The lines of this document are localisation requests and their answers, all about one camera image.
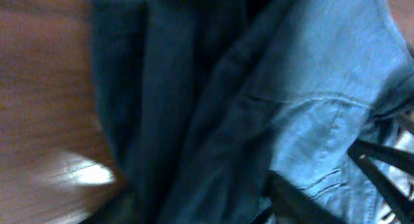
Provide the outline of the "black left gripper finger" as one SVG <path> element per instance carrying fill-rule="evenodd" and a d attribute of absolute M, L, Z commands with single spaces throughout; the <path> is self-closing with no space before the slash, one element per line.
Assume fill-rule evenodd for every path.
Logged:
<path fill-rule="evenodd" d="M 271 205 L 252 220 L 254 224 L 272 223 L 272 217 L 276 223 L 344 224 L 276 172 L 270 172 L 264 195 Z"/>

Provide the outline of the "navy blue shorts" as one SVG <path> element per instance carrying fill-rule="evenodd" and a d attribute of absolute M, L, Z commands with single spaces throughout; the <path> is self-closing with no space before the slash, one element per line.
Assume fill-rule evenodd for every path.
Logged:
<path fill-rule="evenodd" d="M 88 223 L 252 223 L 276 172 L 391 223 L 348 155 L 396 149 L 413 53 L 389 0 L 91 0 L 100 124 L 127 188 Z"/>

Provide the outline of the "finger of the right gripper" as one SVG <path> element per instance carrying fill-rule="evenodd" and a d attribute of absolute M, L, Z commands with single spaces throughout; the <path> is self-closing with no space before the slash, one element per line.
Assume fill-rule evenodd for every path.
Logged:
<path fill-rule="evenodd" d="M 348 149 L 349 157 L 380 192 L 402 224 L 413 224 L 413 202 L 378 165 L 394 166 L 413 175 L 413 154 L 408 151 L 357 140 Z"/>

